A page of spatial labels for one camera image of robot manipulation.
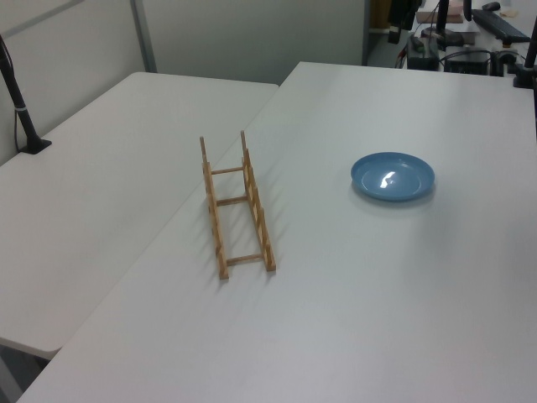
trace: desk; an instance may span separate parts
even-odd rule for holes
[[[494,77],[299,64],[247,128],[275,275],[246,264],[219,281],[198,186],[21,403],[533,403],[532,96]],[[356,194],[353,162],[384,150],[431,163],[435,193]],[[236,142],[217,168],[240,156]],[[225,208],[232,257],[256,241],[248,208]]]
[[[425,5],[423,8],[420,9],[420,11],[432,11],[436,4],[438,3],[437,0],[427,0],[425,2]],[[490,3],[488,0],[472,0],[472,8],[481,8],[483,4]],[[525,33],[527,36],[531,37],[531,33],[534,29],[535,24],[535,17],[537,16],[537,4],[533,0],[503,0],[500,2],[502,6],[502,10],[508,10],[508,9],[516,9],[519,11],[519,15],[516,18],[504,18],[507,22],[509,22],[511,25],[513,25],[516,29],[518,29],[520,32]],[[420,25],[416,22],[414,19],[414,26],[412,30],[416,32],[416,36],[420,36],[421,30],[427,28],[428,24],[422,24],[420,29],[418,29]],[[453,31],[458,32],[476,32],[476,43],[474,46],[484,48],[486,50],[506,50],[502,48],[502,41],[498,40],[489,33],[486,29],[482,28],[481,26],[477,25],[474,21],[468,22],[464,19],[462,24],[447,24],[447,29],[451,29]],[[512,44],[511,50],[517,50],[522,56],[526,56],[528,53],[529,44]]]
[[[276,88],[133,74],[2,166],[0,343],[52,358]]]

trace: wooden crossbar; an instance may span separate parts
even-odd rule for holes
[[[242,167],[238,166],[237,168],[228,168],[226,170],[214,170],[214,171],[212,171],[212,174],[213,175],[220,175],[220,174],[227,174],[229,172],[238,172],[240,170],[242,170]]]
[[[267,231],[267,223],[265,222],[264,210],[261,207],[261,201],[259,200],[258,186],[255,181],[255,176],[253,175],[252,161],[250,160],[250,153],[248,151],[248,148],[246,147],[244,131],[241,131],[241,142],[242,166],[237,168],[228,168],[225,170],[211,170],[211,164],[209,164],[209,162],[207,161],[205,140],[203,139],[203,137],[200,137],[201,155],[203,158],[203,177],[207,194],[207,204],[209,206],[209,215],[211,216],[212,237],[215,244],[215,255],[216,261],[218,263],[218,273],[220,275],[221,280],[229,278],[227,266],[242,262],[248,262],[250,260],[255,259],[262,259],[265,263],[265,269],[267,271],[276,270],[274,251],[272,249],[272,244],[270,243],[269,232]],[[242,171],[245,194],[243,196],[217,200],[212,176],[238,171]],[[261,253],[226,259],[224,243],[222,241],[220,218],[218,216],[218,207],[236,204],[240,202],[247,202],[250,207],[250,212],[252,214],[253,219],[253,226],[255,229],[256,236],[258,238]]]
[[[240,202],[247,202],[248,198],[246,196],[231,197],[229,199],[221,199],[216,201],[217,206],[227,206],[230,204],[237,204]]]
[[[228,259],[227,264],[231,266],[233,264],[237,264],[241,262],[248,262],[249,260],[257,260],[257,259],[262,259],[262,258],[263,258],[262,254],[249,254],[248,256],[241,256],[238,258]]]

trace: black cable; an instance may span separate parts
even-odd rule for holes
[[[427,18],[425,19],[425,21],[427,21],[429,18],[430,18],[430,24],[431,24],[431,27],[432,27],[432,24],[433,24],[433,19],[434,19],[434,15],[435,15],[435,11],[438,9],[438,7],[440,6],[440,2],[438,2],[438,4],[436,4],[436,7],[433,9],[433,11],[430,12],[430,14],[427,16]],[[416,32],[418,32],[418,29],[420,29],[420,26],[423,25],[424,23],[420,23],[420,25],[418,25],[418,27],[416,28],[416,30],[414,31],[414,33],[412,34],[413,36],[415,36]]]
[[[492,55],[493,52],[489,52],[488,50],[462,50],[460,52],[452,53],[446,57],[443,57],[439,60],[439,62],[451,59],[452,57],[462,56],[462,55],[470,55],[472,53],[486,53],[488,55]]]
[[[20,153],[20,149],[18,149],[18,140],[17,140],[17,110],[15,110],[15,148],[17,149],[17,153]]]

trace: white partition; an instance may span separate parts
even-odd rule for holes
[[[43,6],[34,3],[38,10]],[[78,3],[5,42],[40,136],[129,74],[144,70],[129,0]],[[24,141],[23,134],[19,139]],[[0,165],[14,155],[13,103],[0,80]]]
[[[299,61],[362,64],[365,0],[145,0],[157,71],[281,84]]]

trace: black stand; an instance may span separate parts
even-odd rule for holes
[[[513,86],[517,88],[532,89],[534,87],[534,79],[537,77],[537,69],[535,68],[535,58],[537,57],[537,18],[535,19],[534,32],[531,35],[529,42],[528,55],[524,65],[516,65],[517,76],[513,80]]]
[[[27,143],[20,151],[27,154],[37,154],[39,151],[46,149],[52,144],[49,140],[41,139],[35,132],[34,124],[24,103],[23,95],[18,89],[17,80],[15,80],[15,73],[13,70],[13,64],[9,57],[8,48],[3,43],[0,36],[0,70],[2,76],[8,86],[9,95],[15,105],[15,111],[17,111],[20,123],[23,125],[24,132],[26,133]]]
[[[460,32],[451,31],[450,29],[426,28],[421,31],[422,38],[436,39],[438,47],[446,50],[448,46],[464,46],[464,38]]]

